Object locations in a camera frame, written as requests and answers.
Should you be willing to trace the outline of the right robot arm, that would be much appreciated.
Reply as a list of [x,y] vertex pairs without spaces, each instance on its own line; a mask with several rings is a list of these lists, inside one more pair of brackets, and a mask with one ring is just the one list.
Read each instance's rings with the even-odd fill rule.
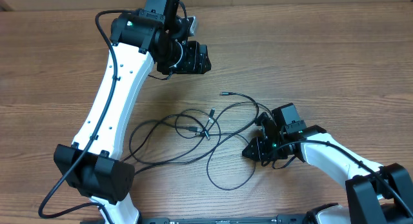
[[412,223],[412,179],[398,163],[384,166],[338,143],[324,128],[311,127],[292,103],[255,120],[261,135],[242,151],[262,166],[294,159],[323,171],[347,194],[346,207],[328,203],[300,214],[296,223]]

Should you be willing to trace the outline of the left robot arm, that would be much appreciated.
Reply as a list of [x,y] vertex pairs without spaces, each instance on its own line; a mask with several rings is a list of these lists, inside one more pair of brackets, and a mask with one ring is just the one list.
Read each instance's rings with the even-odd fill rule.
[[104,223],[139,223],[130,189],[134,167],[120,160],[137,95],[151,70],[165,77],[211,69],[205,45],[194,41],[196,19],[179,16],[180,0],[146,0],[137,10],[116,10],[106,72],[88,117],[70,146],[58,145],[61,181],[89,199]]

